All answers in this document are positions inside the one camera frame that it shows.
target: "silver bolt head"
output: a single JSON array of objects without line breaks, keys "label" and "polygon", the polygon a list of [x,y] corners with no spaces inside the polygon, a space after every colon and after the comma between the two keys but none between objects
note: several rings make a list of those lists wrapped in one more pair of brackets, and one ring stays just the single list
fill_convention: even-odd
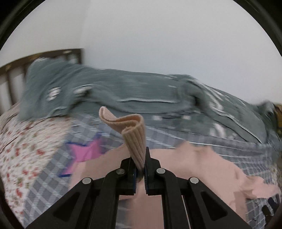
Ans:
[{"label": "silver bolt head", "polygon": [[199,179],[196,178],[196,177],[191,177],[190,182],[193,183],[193,184],[197,184],[199,182]]},{"label": "silver bolt head", "polygon": [[84,183],[84,184],[91,183],[91,178],[89,178],[89,177],[83,178],[82,183]]},{"label": "silver bolt head", "polygon": [[157,173],[158,173],[158,174],[164,174],[165,172],[166,172],[166,170],[163,169],[163,168],[158,168],[158,169],[157,169]]},{"label": "silver bolt head", "polygon": [[116,173],[119,174],[119,175],[122,175],[122,174],[125,173],[125,170],[124,169],[117,169]]}]

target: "floral bedsheet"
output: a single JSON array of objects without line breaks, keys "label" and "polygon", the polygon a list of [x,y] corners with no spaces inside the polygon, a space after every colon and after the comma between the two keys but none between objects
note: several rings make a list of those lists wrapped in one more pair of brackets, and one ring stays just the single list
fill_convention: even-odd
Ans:
[{"label": "floral bedsheet", "polygon": [[0,117],[0,176],[5,199],[22,222],[30,185],[63,143],[71,118],[17,119],[18,104]]}]

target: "pink fabric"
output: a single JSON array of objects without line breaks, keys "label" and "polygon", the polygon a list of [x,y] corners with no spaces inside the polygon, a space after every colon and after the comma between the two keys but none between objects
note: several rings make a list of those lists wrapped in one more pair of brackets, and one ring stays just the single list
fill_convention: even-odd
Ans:
[{"label": "pink fabric", "polygon": [[[163,168],[176,176],[184,179],[198,177],[244,220],[247,213],[246,198],[269,198],[279,192],[278,186],[264,184],[261,177],[246,176],[239,167],[223,159],[210,147],[194,147],[189,142],[184,142],[174,150],[152,149],[150,152],[152,158],[158,159]],[[84,162],[84,170],[74,171],[77,176],[72,177],[72,185],[84,177],[104,177],[108,172],[119,168],[121,160],[129,155],[126,145],[122,145],[97,159]],[[161,197],[147,196],[143,181],[137,184],[134,197],[122,198],[131,198],[128,218],[134,229],[163,229]]]},{"label": "pink fabric", "polygon": [[61,175],[73,174],[74,169],[78,166],[79,162],[88,161],[98,158],[101,153],[101,138],[91,141],[87,146],[77,145],[75,143],[68,143],[74,155],[74,160],[68,165],[67,169]]},{"label": "pink fabric", "polygon": [[91,177],[93,180],[105,177],[107,173],[120,167],[123,159],[129,158],[130,154],[126,145],[109,150],[100,157],[78,163],[70,180],[69,189],[73,188],[85,177]]}]

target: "headboard slat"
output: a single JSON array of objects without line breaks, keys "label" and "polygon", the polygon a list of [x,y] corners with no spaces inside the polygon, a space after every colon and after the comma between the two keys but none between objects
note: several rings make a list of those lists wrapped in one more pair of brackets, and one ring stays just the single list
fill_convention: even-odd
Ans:
[{"label": "headboard slat", "polygon": [[11,77],[10,77],[10,71],[6,72],[6,79],[7,79],[7,82],[8,82],[9,96],[10,96],[12,104],[14,105],[16,103],[16,98],[15,98],[14,91],[12,89],[12,82],[11,82]]},{"label": "headboard slat", "polygon": [[[8,98],[11,99],[12,104],[15,104],[17,102],[16,96],[15,96],[16,90],[13,89],[12,79],[10,76],[10,73],[13,69],[21,67],[21,69],[24,72],[23,79],[24,81],[26,81],[26,74],[27,74],[28,67],[37,58],[40,58],[40,57],[55,58],[55,57],[63,56],[67,60],[69,55],[75,55],[78,60],[78,63],[81,64],[82,63],[81,62],[81,52],[82,52],[82,49],[62,49],[62,50],[41,52],[41,53],[37,53],[37,54],[33,54],[30,56],[20,58],[18,60],[15,60],[13,62],[10,62],[0,67],[0,77],[2,77],[2,75],[5,76],[3,77],[3,79],[4,79],[4,82],[7,82],[8,84],[8,93],[9,93]],[[0,103],[0,115],[1,115],[1,111],[5,111],[5,108]]]}]

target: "white wall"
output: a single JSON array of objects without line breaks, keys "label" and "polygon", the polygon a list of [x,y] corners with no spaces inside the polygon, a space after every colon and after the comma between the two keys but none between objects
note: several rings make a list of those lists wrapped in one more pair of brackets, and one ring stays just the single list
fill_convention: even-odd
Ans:
[{"label": "white wall", "polygon": [[93,67],[190,74],[248,102],[282,102],[282,58],[232,0],[91,0],[81,47]]},{"label": "white wall", "polygon": [[13,31],[0,50],[0,66],[38,52],[80,48],[90,0],[46,0]]}]

